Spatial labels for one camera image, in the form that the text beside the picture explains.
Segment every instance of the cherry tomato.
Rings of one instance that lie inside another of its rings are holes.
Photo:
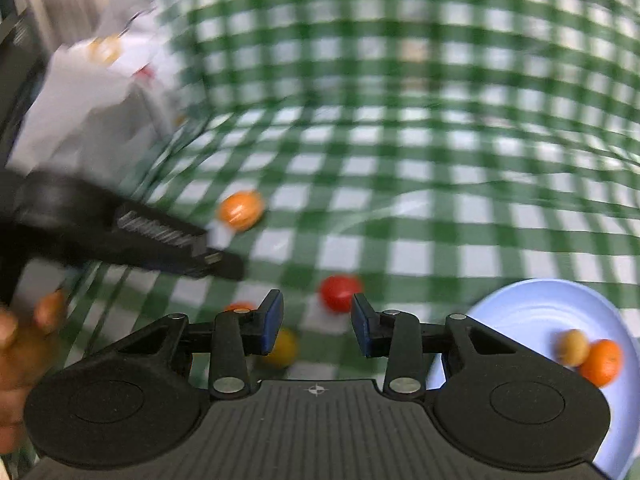
[[[355,276],[338,274],[329,276],[320,284],[320,297],[334,312],[350,312],[351,297],[362,292],[362,284]]]
[[[264,213],[264,202],[257,191],[238,191],[220,204],[218,217],[236,231],[246,231]]]
[[[589,350],[587,336],[577,328],[564,332],[556,345],[558,362],[564,366],[580,366],[587,360]]]
[[[225,307],[225,312],[227,310],[237,310],[239,308],[246,308],[248,310],[255,310],[255,305],[251,303],[251,301],[238,301],[236,303],[232,303]]]
[[[273,349],[268,355],[262,357],[262,361],[273,368],[286,368],[294,363],[297,356],[298,338],[291,330],[281,328]]]
[[[601,339],[591,345],[587,360],[580,366],[580,374],[601,388],[618,376],[622,363],[620,346],[610,339]]]

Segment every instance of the light blue plate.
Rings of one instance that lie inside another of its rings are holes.
[[[551,359],[559,333],[572,328],[583,330],[591,341],[611,339],[621,346],[623,369],[602,389],[609,402],[611,425],[594,463],[612,479],[622,480],[633,462],[640,433],[640,352],[611,302],[578,283],[527,280],[494,292],[468,314]],[[443,384],[442,362],[437,358],[427,386]]]

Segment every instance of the tomato on plate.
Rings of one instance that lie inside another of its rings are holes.
[[[622,363],[620,346],[610,339],[601,339],[591,345],[587,360],[580,366],[580,374],[601,388],[618,376]]]
[[[574,328],[564,332],[556,343],[556,357],[561,365],[577,367],[587,360],[590,349],[584,332]]]
[[[324,304],[334,312],[350,312],[351,297],[362,292],[362,283],[355,276],[337,274],[329,276],[320,284],[320,297]]]

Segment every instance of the finger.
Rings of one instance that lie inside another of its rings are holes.
[[[0,350],[8,348],[15,341],[18,319],[4,306],[0,306]]]
[[[0,426],[10,426],[22,422],[24,403],[31,388],[20,388],[0,392]]]
[[[20,447],[24,438],[24,426],[11,424],[0,427],[0,454],[11,453]]]
[[[0,390],[35,384],[58,354],[58,340],[34,326],[22,326],[14,343],[0,352]]]
[[[33,312],[33,320],[44,333],[49,334],[60,327],[65,315],[65,295],[61,289],[58,289],[41,298]]]

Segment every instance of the green gingham tablecloth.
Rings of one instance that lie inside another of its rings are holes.
[[[639,0],[156,3],[191,120],[140,196],[208,226],[247,277],[95,265],[72,295],[65,364],[275,287],[300,343],[286,376],[380,378],[348,316],[319,304],[337,272],[376,309],[432,322],[517,280],[566,278],[640,336]],[[268,212],[225,236],[215,210],[240,189]]]

